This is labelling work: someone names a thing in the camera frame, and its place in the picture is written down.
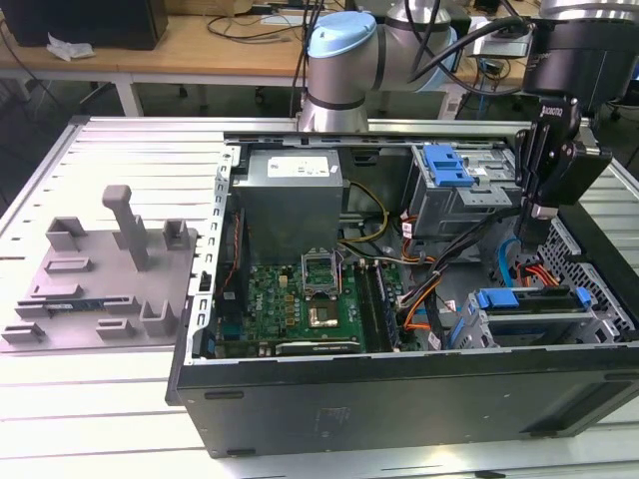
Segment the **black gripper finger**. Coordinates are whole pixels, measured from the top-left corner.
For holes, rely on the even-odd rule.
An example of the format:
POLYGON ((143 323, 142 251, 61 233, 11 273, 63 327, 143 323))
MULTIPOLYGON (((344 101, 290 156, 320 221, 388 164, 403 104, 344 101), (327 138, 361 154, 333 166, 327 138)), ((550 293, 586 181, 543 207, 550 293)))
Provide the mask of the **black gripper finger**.
POLYGON ((521 211, 515 223, 515 235, 523 244, 532 244, 530 227, 530 201, 528 199, 528 160, 530 145, 534 139, 532 128, 523 129, 515 135, 515 182, 521 188, 521 211))
POLYGON ((574 204, 566 179, 571 146, 560 123, 535 122, 528 132, 528 246, 546 241, 550 222, 558 211, 574 204))

